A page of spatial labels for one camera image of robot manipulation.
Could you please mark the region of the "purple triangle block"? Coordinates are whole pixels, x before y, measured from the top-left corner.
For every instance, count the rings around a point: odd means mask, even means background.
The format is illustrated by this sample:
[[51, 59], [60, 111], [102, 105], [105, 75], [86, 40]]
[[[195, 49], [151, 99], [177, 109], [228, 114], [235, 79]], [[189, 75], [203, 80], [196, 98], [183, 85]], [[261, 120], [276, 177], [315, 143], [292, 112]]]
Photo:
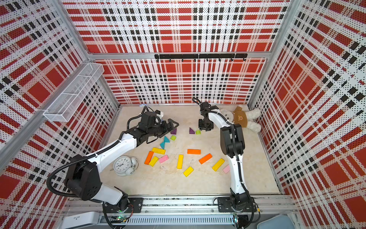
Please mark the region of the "purple triangle block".
[[174, 129], [170, 132], [172, 135], [176, 135], [177, 134], [177, 129]]
[[195, 135], [195, 131], [192, 128], [189, 128], [189, 134], [194, 134]]

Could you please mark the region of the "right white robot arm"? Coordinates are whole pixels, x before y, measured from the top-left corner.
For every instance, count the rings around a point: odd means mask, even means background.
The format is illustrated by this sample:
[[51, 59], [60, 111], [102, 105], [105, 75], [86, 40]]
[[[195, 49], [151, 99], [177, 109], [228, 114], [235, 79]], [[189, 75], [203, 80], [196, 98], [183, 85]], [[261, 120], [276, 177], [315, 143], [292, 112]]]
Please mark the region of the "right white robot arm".
[[196, 100], [195, 103], [199, 105], [203, 117], [198, 121], [199, 130], [211, 131], [214, 127], [220, 130], [220, 147], [229, 161], [231, 206], [235, 211], [243, 211], [246, 205], [252, 204], [252, 200], [243, 172], [245, 141], [242, 127], [234, 123], [232, 115], [217, 106], [200, 100]]

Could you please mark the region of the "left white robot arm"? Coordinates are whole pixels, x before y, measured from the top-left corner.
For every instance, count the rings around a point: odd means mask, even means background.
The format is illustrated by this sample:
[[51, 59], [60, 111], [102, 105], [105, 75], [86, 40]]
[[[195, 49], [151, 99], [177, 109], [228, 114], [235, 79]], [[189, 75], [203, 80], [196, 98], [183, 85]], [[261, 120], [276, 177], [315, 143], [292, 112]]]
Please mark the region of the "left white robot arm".
[[[118, 188], [103, 184], [100, 173], [117, 158], [147, 142], [150, 137], [162, 138], [179, 126], [172, 119], [163, 120], [163, 113], [158, 110], [143, 111], [137, 117], [140, 119], [138, 125], [128, 127], [111, 144], [86, 156], [76, 155], [69, 163], [55, 169], [46, 181], [49, 191], [63, 197], [101, 201], [103, 204], [118, 206], [121, 210], [128, 208], [128, 195]], [[67, 170], [64, 185], [70, 193], [58, 191], [52, 185], [54, 176], [63, 170]]]

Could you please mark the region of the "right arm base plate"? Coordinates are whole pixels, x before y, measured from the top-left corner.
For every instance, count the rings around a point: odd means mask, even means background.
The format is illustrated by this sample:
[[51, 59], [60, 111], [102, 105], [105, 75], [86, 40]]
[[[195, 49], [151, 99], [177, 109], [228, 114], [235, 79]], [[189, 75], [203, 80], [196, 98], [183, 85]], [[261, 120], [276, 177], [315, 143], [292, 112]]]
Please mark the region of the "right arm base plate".
[[257, 212], [256, 205], [248, 198], [236, 201], [233, 197], [218, 197], [216, 202], [219, 212]]

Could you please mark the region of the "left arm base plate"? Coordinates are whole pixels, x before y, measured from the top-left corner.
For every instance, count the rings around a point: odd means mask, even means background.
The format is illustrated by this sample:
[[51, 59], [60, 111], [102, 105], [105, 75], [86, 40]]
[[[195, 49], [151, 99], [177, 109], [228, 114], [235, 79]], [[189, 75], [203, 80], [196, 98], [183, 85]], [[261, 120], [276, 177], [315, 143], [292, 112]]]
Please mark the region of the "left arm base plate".
[[140, 213], [143, 206], [143, 198], [122, 198], [116, 205], [105, 205], [103, 212], [112, 213]]

